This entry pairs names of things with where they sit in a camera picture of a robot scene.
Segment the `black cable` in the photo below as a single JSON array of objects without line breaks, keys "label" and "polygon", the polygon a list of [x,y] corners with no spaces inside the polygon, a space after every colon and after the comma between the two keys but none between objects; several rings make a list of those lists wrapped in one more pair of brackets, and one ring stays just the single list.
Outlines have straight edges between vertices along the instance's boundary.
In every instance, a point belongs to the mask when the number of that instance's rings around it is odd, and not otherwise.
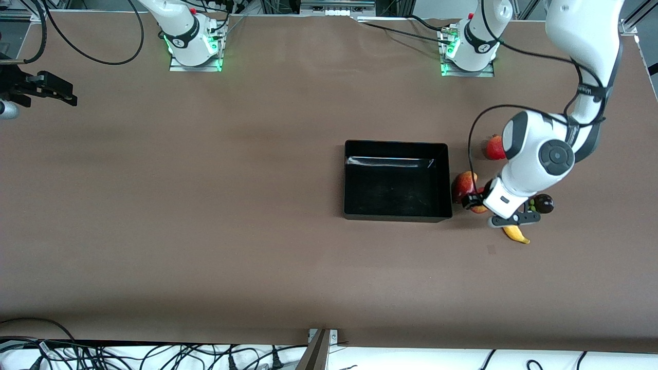
[{"label": "black cable", "polygon": [[578,357],[578,362],[576,362],[576,370],[580,370],[580,363],[582,362],[582,359],[585,358],[585,355],[587,354],[587,351],[583,351],[580,357]]},{"label": "black cable", "polygon": [[[596,73],[594,73],[594,71],[592,71],[590,68],[588,68],[584,65],[581,65],[580,63],[576,62],[573,59],[566,59],[566,58],[556,57],[554,55],[535,53],[533,51],[526,51],[526,50],[519,49],[518,47],[514,47],[512,45],[509,45],[508,43],[503,41],[500,37],[497,37],[496,35],[494,35],[492,29],[489,27],[489,23],[487,22],[486,13],[484,12],[484,1],[480,2],[480,11],[482,12],[482,21],[484,22],[484,26],[487,29],[487,32],[489,32],[489,35],[491,37],[493,37],[493,39],[496,42],[500,43],[502,46],[504,46],[507,49],[510,49],[512,51],[516,51],[517,53],[520,53],[520,54],[523,54],[523,55],[529,55],[531,57],[549,59],[549,60],[552,60],[552,61],[559,61],[559,62],[562,62],[562,63],[568,63],[568,64],[571,64],[571,65],[574,65],[576,67],[576,71],[578,72],[578,80],[579,80],[580,84],[583,83],[582,73],[580,72],[580,69],[582,69],[582,70],[585,70],[590,75],[592,75],[592,78],[594,78],[594,80],[596,81],[596,83],[598,84],[598,86],[600,88],[603,87],[603,83],[601,82],[601,79],[599,78],[599,76],[596,75]],[[573,102],[576,100],[576,98],[578,97],[579,94],[580,94],[579,92],[576,92],[576,95],[574,95],[574,97],[565,106],[564,111],[563,111],[564,114],[565,114],[565,117],[567,116],[567,111],[568,111],[569,107],[571,106],[571,104],[573,104]],[[607,100],[606,97],[601,98],[601,105],[599,106],[599,112],[596,115],[596,118],[592,122],[590,122],[590,124],[593,123],[593,122],[596,122],[596,121],[600,121],[603,118],[603,110],[605,109],[605,106],[606,106],[606,100]]]},{"label": "black cable", "polygon": [[47,28],[46,28],[45,17],[43,16],[43,9],[41,7],[41,4],[39,4],[39,1],[38,0],[30,0],[30,2],[32,4],[34,4],[34,6],[36,7],[36,9],[37,9],[36,11],[33,11],[32,8],[30,8],[27,5],[27,3],[25,3],[25,1],[20,0],[20,2],[27,9],[29,9],[30,12],[32,12],[33,14],[37,14],[39,16],[39,21],[41,23],[41,44],[39,45],[39,50],[37,50],[37,53],[32,58],[23,59],[22,64],[27,65],[27,64],[30,64],[30,63],[33,63],[33,62],[37,61],[37,59],[39,59],[43,55],[43,51],[45,50],[45,42],[46,42],[46,39],[48,37],[48,31],[47,31]]},{"label": "black cable", "polygon": [[[548,113],[546,113],[546,112],[544,112],[544,111],[540,111],[539,109],[535,109],[535,108],[527,107],[527,106],[525,106],[525,105],[518,105],[518,104],[499,104],[499,105],[494,105],[493,107],[488,107],[487,109],[485,109],[485,110],[483,110],[482,112],[480,112],[480,114],[475,118],[475,121],[473,121],[473,124],[470,126],[470,131],[468,132],[468,148],[467,148],[467,149],[468,149],[468,167],[469,167],[469,169],[470,169],[470,177],[471,177],[471,180],[473,181],[473,186],[474,186],[474,188],[476,188],[476,189],[477,189],[478,187],[477,187],[477,185],[475,184],[475,171],[474,171],[474,169],[473,169],[473,153],[472,153],[472,150],[471,150],[471,147],[470,147],[470,146],[471,146],[471,140],[472,140],[472,137],[473,137],[473,130],[475,130],[475,126],[477,125],[477,123],[478,123],[478,121],[480,120],[480,118],[482,118],[482,116],[484,116],[484,115],[485,115],[486,113],[488,113],[489,111],[493,111],[494,109],[499,109],[499,108],[518,108],[518,109],[523,109],[523,110],[526,110],[526,111],[531,111],[531,112],[539,113],[539,114],[541,114],[542,116],[549,117],[549,118],[552,119],[552,120],[556,120],[556,121],[558,121],[558,122],[560,122],[560,123],[567,124],[566,122],[560,121],[559,119],[556,119],[555,117],[549,115]],[[478,197],[480,198],[480,200],[483,200],[482,194],[478,193]]]},{"label": "black cable", "polygon": [[11,346],[7,346],[7,347],[2,347],[0,348],[0,354],[4,354],[5,352],[9,352],[11,350],[16,350],[19,348],[22,349],[21,347],[25,347],[26,344],[27,343],[18,343],[18,344],[12,344]]},{"label": "black cable", "polygon": [[496,42],[499,42],[502,46],[506,47],[507,49],[510,49],[512,51],[516,51],[517,53],[520,53],[520,54],[530,55],[530,56],[537,57],[537,58],[551,59],[553,61],[559,61],[559,62],[571,64],[571,65],[574,65],[574,66],[578,66],[578,67],[582,68],[583,70],[587,71],[589,74],[591,74],[592,77],[594,77],[594,79],[596,80],[597,84],[599,84],[600,88],[603,87],[603,84],[601,83],[601,80],[596,75],[596,73],[594,73],[588,67],[586,67],[584,65],[581,65],[580,63],[578,63],[576,61],[573,61],[572,59],[556,57],[554,55],[548,55],[548,54],[542,54],[542,53],[535,53],[533,51],[521,50],[518,47],[514,47],[512,45],[509,45],[508,43],[503,41],[501,38],[496,37],[496,35],[494,35],[494,32],[492,31],[492,29],[489,27],[489,23],[487,22],[486,13],[484,12],[484,3],[485,3],[484,1],[480,2],[480,11],[482,12],[482,20],[484,21],[484,26],[487,29],[487,32],[489,32],[489,35],[491,35],[491,37],[493,37],[493,39]]},{"label": "black cable", "polygon": [[276,346],[272,345],[272,370],[279,370],[284,366],[283,363],[281,363],[281,359],[279,358],[279,352],[276,350]]},{"label": "black cable", "polygon": [[238,370],[236,359],[233,358],[233,346],[228,348],[228,370]]},{"label": "black cable", "polygon": [[[6,320],[6,321],[1,321],[0,324],[3,324],[3,323],[5,323],[5,322],[9,322],[9,321],[15,321],[15,320],[16,320],[16,319],[11,319],[11,320]],[[47,354],[46,352],[43,351],[43,348],[41,348],[41,346],[39,346],[39,342],[38,342],[37,340],[29,339],[29,338],[26,338],[26,337],[24,337],[24,336],[0,336],[0,338],[2,338],[2,339],[8,339],[8,340],[21,340],[21,341],[23,341],[23,342],[25,342],[25,343],[29,343],[29,344],[35,346],[35,347],[37,348],[37,350],[39,350],[39,353],[41,354],[41,355],[37,358],[37,361],[35,361],[35,363],[39,363],[39,364],[40,364],[40,363],[41,363],[41,360],[45,359],[45,360],[48,362],[48,367],[50,368],[50,370],[53,370],[53,362],[52,362],[53,359],[51,359],[50,357],[48,357],[48,354]]]},{"label": "black cable", "polygon": [[180,351],[178,351],[174,357],[170,358],[167,362],[165,362],[164,365],[162,365],[162,367],[160,368],[160,370],[165,370],[165,367],[166,367],[167,365],[169,365],[169,363],[170,363],[171,361],[174,361],[179,355],[180,355]]},{"label": "black cable", "polygon": [[487,355],[487,358],[484,360],[484,364],[482,365],[480,370],[486,370],[487,366],[489,366],[489,361],[492,360],[492,356],[494,355],[495,351],[496,350],[492,350],[491,352],[489,352],[489,354]]},{"label": "black cable", "polygon": [[174,365],[172,366],[172,370],[178,370],[178,366],[180,365],[181,361],[183,361],[185,357],[192,357],[193,359],[199,360],[203,364],[203,370],[206,370],[205,362],[202,359],[198,358],[197,356],[191,354],[194,350],[195,350],[194,346],[188,346],[185,352],[179,353],[180,358],[176,360],[176,363],[174,363]]},{"label": "black cable", "polygon": [[[63,362],[66,365],[66,367],[68,367],[68,370],[73,370],[73,367],[71,366],[71,364],[68,363],[70,361],[69,359],[65,359],[64,356],[62,354],[60,354],[58,351],[51,351],[51,352],[53,352],[54,354],[56,354],[59,357],[59,359],[51,358],[52,361]],[[76,358],[76,368],[78,368],[78,369],[81,368],[81,367],[84,367],[84,366],[80,366],[80,361],[81,361],[80,358],[77,357]]]},{"label": "black cable", "polygon": [[[157,356],[157,355],[159,355],[159,354],[162,354],[162,353],[164,353],[164,352],[166,352],[166,351],[169,351],[169,350],[172,349],[173,347],[174,347],[174,346],[171,346],[171,347],[167,348],[165,351],[163,351],[163,352],[159,352],[159,353],[157,353],[157,354],[153,354],[152,356]],[[144,362],[146,362],[146,359],[149,358],[149,355],[151,355],[151,352],[155,351],[155,350],[158,349],[158,348],[159,348],[159,346],[155,346],[155,347],[151,348],[148,352],[146,352],[146,356],[144,356],[144,358],[143,358],[143,359],[141,360],[141,362],[139,363],[139,370],[142,370],[142,369],[144,368]]]},{"label": "black cable", "polygon": [[135,4],[133,4],[132,0],[127,0],[127,2],[130,4],[130,7],[132,8],[133,12],[135,12],[135,15],[137,16],[137,21],[139,22],[139,31],[141,33],[139,37],[139,47],[137,48],[137,51],[132,55],[132,57],[126,59],[125,61],[121,62],[107,62],[107,61],[102,61],[101,59],[97,59],[92,57],[91,55],[88,55],[84,51],[80,50],[77,46],[73,45],[73,43],[62,33],[62,31],[59,29],[57,26],[57,23],[55,23],[55,20],[53,19],[53,15],[50,13],[50,10],[48,10],[48,7],[45,8],[45,13],[48,16],[48,19],[50,22],[53,24],[53,27],[55,28],[55,31],[62,37],[62,39],[68,44],[68,46],[71,46],[73,50],[77,51],[80,55],[87,59],[91,59],[92,61],[95,61],[97,63],[101,63],[102,65],[111,65],[111,66],[118,66],[118,65],[125,65],[126,63],[131,62],[133,59],[135,59],[139,53],[141,52],[142,47],[144,46],[144,25],[141,22],[141,17],[139,16],[139,12],[137,11],[137,8],[135,8]]},{"label": "black cable", "polygon": [[362,24],[365,24],[366,26],[370,26],[370,27],[381,28],[382,30],[386,30],[386,31],[395,32],[396,34],[411,36],[413,38],[419,38],[419,39],[423,39],[423,40],[430,40],[430,41],[434,41],[434,42],[438,42],[438,43],[444,43],[446,45],[450,44],[450,41],[447,41],[447,40],[439,40],[438,38],[429,38],[427,36],[416,35],[416,34],[412,34],[412,33],[409,33],[409,32],[404,32],[404,31],[401,31],[401,30],[394,30],[393,28],[380,26],[378,24],[372,24],[372,23],[368,23],[368,22],[362,22]]},{"label": "black cable", "polygon": [[42,323],[49,323],[49,324],[55,325],[57,328],[62,330],[64,332],[64,334],[66,334],[66,336],[69,339],[71,339],[71,342],[76,341],[76,339],[73,337],[73,334],[71,334],[71,332],[68,331],[68,329],[66,327],[64,327],[64,325],[56,322],[55,320],[44,319],[44,318],[41,318],[41,317],[32,317],[32,316],[15,317],[14,319],[7,319],[7,320],[0,321],[0,325],[6,324],[6,323],[12,323],[14,321],[40,321]]},{"label": "black cable", "polygon": [[[277,352],[281,352],[281,351],[285,351],[285,350],[291,350],[293,348],[306,348],[306,347],[308,347],[308,345],[306,345],[306,344],[300,344],[300,345],[297,345],[297,346],[288,346],[288,347],[279,348],[277,350]],[[245,366],[242,370],[248,370],[250,367],[260,363],[260,361],[262,359],[265,359],[265,358],[267,358],[268,356],[271,356],[271,355],[272,355],[272,352],[269,352],[269,353],[267,353],[267,354],[265,354],[261,357],[258,357],[255,361],[253,361],[249,365]]]},{"label": "black cable", "polygon": [[415,19],[415,20],[419,21],[420,24],[422,24],[423,26],[425,26],[425,27],[431,29],[432,31],[440,31],[440,30],[441,30],[441,27],[434,27],[433,25],[431,25],[431,24],[425,22],[425,20],[422,19],[422,18],[419,17],[419,16],[415,16],[415,15],[412,14],[412,15],[405,15],[404,17],[405,17],[405,18],[409,18],[409,19]]},{"label": "black cable", "polygon": [[225,356],[226,354],[228,354],[228,352],[231,350],[231,348],[233,348],[233,346],[234,346],[234,345],[231,344],[231,345],[228,347],[228,349],[227,349],[226,351],[223,351],[221,354],[219,354],[219,356],[217,356],[217,357],[215,358],[215,360],[213,361],[213,363],[210,364],[210,366],[208,366],[208,370],[213,370],[213,367],[215,366],[215,364],[216,364],[217,362],[219,362],[219,360],[222,359],[223,356]]},{"label": "black cable", "polygon": [[217,26],[216,28],[211,29],[210,32],[213,33],[213,32],[215,32],[215,31],[217,31],[217,30],[221,30],[221,29],[226,25],[226,23],[228,22],[228,18],[229,18],[230,16],[231,16],[231,14],[228,14],[228,13],[227,13],[227,14],[226,14],[226,18],[224,18],[224,22],[222,22],[222,24],[220,24],[220,25]]},{"label": "black cable", "polygon": [[527,370],[532,370],[532,369],[530,368],[530,365],[532,365],[532,364],[537,365],[537,367],[539,367],[539,370],[544,370],[544,368],[542,367],[542,365],[541,365],[540,363],[538,363],[536,360],[533,360],[533,359],[529,359],[528,362],[526,362],[526,369],[527,369]]},{"label": "black cable", "polygon": [[[103,350],[102,347],[98,347],[98,349],[96,349],[96,357],[91,361],[91,364],[93,365],[94,369],[109,370],[107,368],[105,358],[103,358],[101,354],[102,350]],[[85,348],[82,353],[91,356],[91,351],[89,350],[89,348]]]}]

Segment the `black plastic bin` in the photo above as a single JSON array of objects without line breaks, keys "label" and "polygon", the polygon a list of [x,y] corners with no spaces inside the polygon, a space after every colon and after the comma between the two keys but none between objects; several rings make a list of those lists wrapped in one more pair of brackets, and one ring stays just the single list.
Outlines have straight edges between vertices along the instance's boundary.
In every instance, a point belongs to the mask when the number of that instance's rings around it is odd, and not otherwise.
[{"label": "black plastic bin", "polygon": [[437,223],[452,217],[448,146],[345,142],[346,219]]}]

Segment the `red apple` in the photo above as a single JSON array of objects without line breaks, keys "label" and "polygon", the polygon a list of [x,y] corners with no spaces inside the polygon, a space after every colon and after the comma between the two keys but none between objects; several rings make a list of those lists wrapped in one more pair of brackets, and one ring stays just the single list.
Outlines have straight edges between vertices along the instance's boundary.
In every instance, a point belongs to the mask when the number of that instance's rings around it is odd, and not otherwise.
[{"label": "red apple", "polygon": [[[478,188],[478,194],[484,193],[484,188]],[[484,207],[483,205],[476,205],[475,207],[471,207],[470,211],[473,213],[477,213],[478,215],[481,215],[485,213],[486,211],[489,211],[487,207]]]},{"label": "red apple", "polygon": [[475,194],[473,178],[477,181],[478,175],[474,173],[471,176],[470,171],[462,172],[455,177],[455,180],[452,183],[452,195],[455,203],[461,204],[461,198],[469,194]]},{"label": "red apple", "polygon": [[503,149],[503,136],[493,135],[487,143],[486,157],[492,161],[505,159],[505,150]]}]

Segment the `banana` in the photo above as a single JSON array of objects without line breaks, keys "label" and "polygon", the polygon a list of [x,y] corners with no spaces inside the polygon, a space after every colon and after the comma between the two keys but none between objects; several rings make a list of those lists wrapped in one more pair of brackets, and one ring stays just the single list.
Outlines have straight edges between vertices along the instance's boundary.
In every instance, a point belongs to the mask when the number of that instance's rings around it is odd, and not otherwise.
[{"label": "banana", "polygon": [[503,227],[503,231],[507,234],[507,236],[510,239],[514,240],[515,242],[520,242],[523,244],[530,243],[530,239],[523,236],[523,233],[521,232],[521,229],[518,226],[505,226]]}]

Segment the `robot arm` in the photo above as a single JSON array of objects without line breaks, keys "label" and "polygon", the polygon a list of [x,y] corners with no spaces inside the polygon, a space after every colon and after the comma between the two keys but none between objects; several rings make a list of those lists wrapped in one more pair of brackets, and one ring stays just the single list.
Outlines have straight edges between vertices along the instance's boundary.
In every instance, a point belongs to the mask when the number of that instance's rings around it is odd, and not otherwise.
[{"label": "robot arm", "polygon": [[186,66],[202,65],[220,50],[220,28],[215,19],[193,14],[178,0],[138,0],[149,9],[164,32],[176,60]]},{"label": "robot arm", "polygon": [[617,23],[623,3],[552,1],[546,18],[548,37],[594,75],[579,68],[579,94],[568,117],[523,111],[507,123],[503,148],[509,162],[483,194],[484,205],[500,217],[512,217],[529,197],[558,183],[596,149],[605,102],[620,62]]}]

